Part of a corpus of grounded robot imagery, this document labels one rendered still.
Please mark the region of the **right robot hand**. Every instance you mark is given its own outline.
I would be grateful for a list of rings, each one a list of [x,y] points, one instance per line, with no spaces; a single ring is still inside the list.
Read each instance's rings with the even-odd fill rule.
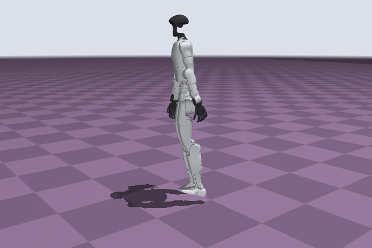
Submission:
[[[169,114],[170,118],[175,119],[176,107],[177,107],[176,102],[178,102],[178,100],[174,100],[174,95],[172,94],[171,98],[170,98],[170,101],[171,101],[171,103],[169,104],[169,106],[167,108],[167,113]]]

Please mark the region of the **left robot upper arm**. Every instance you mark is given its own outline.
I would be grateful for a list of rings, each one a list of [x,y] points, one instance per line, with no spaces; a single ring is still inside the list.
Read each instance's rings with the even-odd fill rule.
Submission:
[[[188,41],[179,43],[179,50],[182,54],[183,63],[186,66],[186,69],[183,71],[182,76],[184,79],[187,79],[187,77],[185,76],[186,70],[190,69],[194,73],[194,66],[191,55],[191,43]]]

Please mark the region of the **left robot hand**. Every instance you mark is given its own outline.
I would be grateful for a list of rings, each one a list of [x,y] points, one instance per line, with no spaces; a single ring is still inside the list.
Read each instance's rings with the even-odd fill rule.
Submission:
[[[196,101],[195,101],[194,98],[192,98],[192,101],[193,101],[194,106],[196,106],[195,107],[195,115],[194,115],[193,120],[195,119],[196,115],[198,115],[198,121],[197,122],[200,122],[200,121],[204,120],[205,117],[208,116],[207,112],[206,112],[206,109],[203,105],[201,105],[202,101],[197,103],[197,104],[196,104]],[[201,119],[200,119],[200,117],[201,117]]]

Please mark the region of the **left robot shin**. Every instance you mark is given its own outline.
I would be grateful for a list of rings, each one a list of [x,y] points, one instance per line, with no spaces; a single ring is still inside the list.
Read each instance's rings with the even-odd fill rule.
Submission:
[[[192,175],[192,179],[196,188],[198,187],[199,190],[202,189],[201,184],[201,171],[202,171],[202,159],[201,159],[201,149],[200,146],[197,144],[192,144],[189,149],[189,154],[187,154],[187,150],[185,148],[187,162],[189,166],[190,173]]]

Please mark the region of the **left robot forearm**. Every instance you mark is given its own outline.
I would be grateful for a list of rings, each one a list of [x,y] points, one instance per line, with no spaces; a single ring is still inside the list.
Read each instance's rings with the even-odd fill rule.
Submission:
[[[189,90],[189,95],[191,98],[194,98],[196,101],[196,104],[201,102],[201,97],[199,96],[199,92],[196,87],[196,77],[192,70],[188,69],[185,72],[185,76],[187,77],[187,85]]]

